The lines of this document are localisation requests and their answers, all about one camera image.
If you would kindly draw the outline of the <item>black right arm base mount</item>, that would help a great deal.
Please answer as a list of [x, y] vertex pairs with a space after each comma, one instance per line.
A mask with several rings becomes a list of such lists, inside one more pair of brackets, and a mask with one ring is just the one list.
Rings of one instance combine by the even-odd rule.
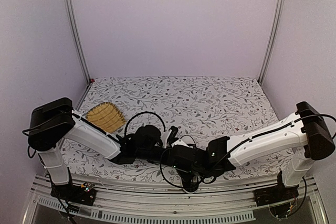
[[282, 171], [277, 175], [277, 184], [274, 186], [256, 189], [253, 191], [254, 200], [257, 206], [275, 204], [285, 200], [297, 198], [298, 185], [294, 187], [285, 187], [282, 181]]

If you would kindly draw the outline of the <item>black white canvas sneaker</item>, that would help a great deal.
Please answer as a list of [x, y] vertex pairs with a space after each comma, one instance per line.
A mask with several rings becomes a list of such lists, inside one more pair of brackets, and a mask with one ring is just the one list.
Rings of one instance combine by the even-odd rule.
[[193, 194], [198, 190], [198, 177], [194, 176], [190, 180], [181, 178], [182, 190], [187, 194]]

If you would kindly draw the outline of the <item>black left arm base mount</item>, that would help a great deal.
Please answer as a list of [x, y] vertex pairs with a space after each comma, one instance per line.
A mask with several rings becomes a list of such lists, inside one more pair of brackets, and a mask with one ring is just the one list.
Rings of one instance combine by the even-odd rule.
[[50, 176], [50, 195], [62, 199], [66, 203], [73, 202], [81, 205], [93, 206], [97, 194], [95, 184], [84, 182], [81, 185], [74, 185], [69, 169], [67, 169], [67, 176], [68, 180], [65, 183], [61, 183], [61, 185], [56, 184], [52, 179], [52, 176]]

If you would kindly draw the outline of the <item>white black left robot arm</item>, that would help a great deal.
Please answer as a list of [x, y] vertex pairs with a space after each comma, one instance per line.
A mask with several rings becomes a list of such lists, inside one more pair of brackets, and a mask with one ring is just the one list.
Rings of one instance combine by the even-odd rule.
[[81, 115], [73, 108], [72, 101], [64, 97], [35, 108], [29, 128], [22, 133], [28, 138], [28, 147], [40, 156], [51, 181], [58, 186], [58, 192], [67, 200], [73, 200], [78, 195], [78, 188], [71, 183], [70, 171], [58, 146], [62, 139], [75, 141], [112, 163], [124, 165], [132, 164], [137, 158], [159, 158], [173, 133], [166, 127], [159, 130], [146, 125], [135, 133], [113, 135], [110, 128], [119, 128], [118, 123], [129, 126], [111, 103], [101, 103]]

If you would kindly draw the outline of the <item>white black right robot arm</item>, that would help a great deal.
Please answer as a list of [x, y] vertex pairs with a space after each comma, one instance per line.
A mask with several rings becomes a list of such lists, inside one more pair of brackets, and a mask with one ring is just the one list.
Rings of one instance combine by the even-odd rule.
[[169, 166], [202, 178], [218, 177], [254, 159], [295, 148], [289, 165], [281, 170], [281, 182], [271, 190], [276, 201], [291, 194], [314, 162], [329, 157], [335, 143], [325, 118], [308, 102], [296, 105], [296, 112], [281, 121], [251, 133], [224, 136], [209, 142], [205, 150], [178, 142], [168, 153]]

